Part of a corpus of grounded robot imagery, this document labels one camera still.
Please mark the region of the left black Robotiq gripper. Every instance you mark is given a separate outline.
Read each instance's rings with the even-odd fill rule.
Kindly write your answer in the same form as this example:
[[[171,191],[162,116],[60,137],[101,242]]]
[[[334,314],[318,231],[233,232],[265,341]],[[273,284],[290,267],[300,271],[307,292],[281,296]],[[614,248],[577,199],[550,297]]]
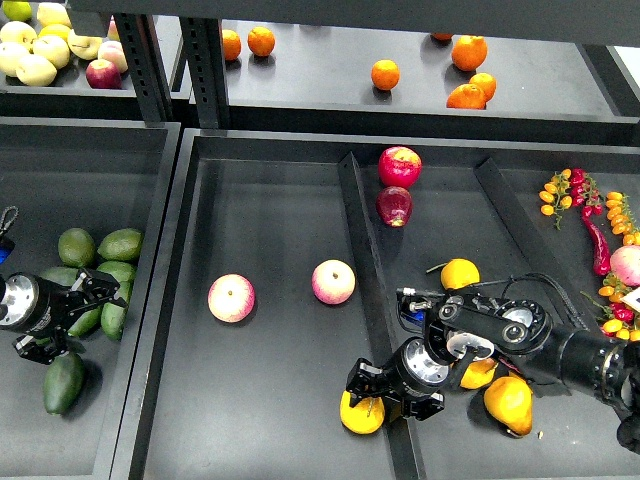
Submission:
[[[51,335],[57,327],[72,326],[70,310],[93,310],[106,303],[127,306],[121,284],[111,274],[81,268],[68,290],[35,275],[16,273],[1,279],[1,329],[24,334],[13,342],[22,359],[52,363],[68,352],[67,335]]]

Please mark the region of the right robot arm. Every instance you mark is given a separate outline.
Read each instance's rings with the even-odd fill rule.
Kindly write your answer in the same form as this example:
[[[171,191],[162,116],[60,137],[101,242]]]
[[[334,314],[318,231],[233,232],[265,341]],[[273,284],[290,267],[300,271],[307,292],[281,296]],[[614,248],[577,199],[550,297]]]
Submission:
[[[538,273],[527,279],[553,287],[569,317],[557,324],[537,302],[491,297],[478,284],[437,292],[396,291],[396,314],[418,328],[381,367],[356,361],[345,390],[350,406],[396,403],[404,418],[425,420],[444,408],[441,389],[460,383],[476,360],[494,358],[542,393],[583,392],[622,417],[621,446],[639,450],[639,345],[586,329],[566,291]]]

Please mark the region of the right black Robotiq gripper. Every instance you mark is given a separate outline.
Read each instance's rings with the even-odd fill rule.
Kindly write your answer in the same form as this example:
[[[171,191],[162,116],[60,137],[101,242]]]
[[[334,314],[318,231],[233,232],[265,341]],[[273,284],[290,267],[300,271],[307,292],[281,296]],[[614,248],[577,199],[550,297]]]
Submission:
[[[354,408],[366,398],[387,396],[400,401],[403,418],[426,420],[445,408],[440,392],[450,366],[436,359],[419,337],[406,340],[380,368],[359,358],[347,376],[345,390]]]

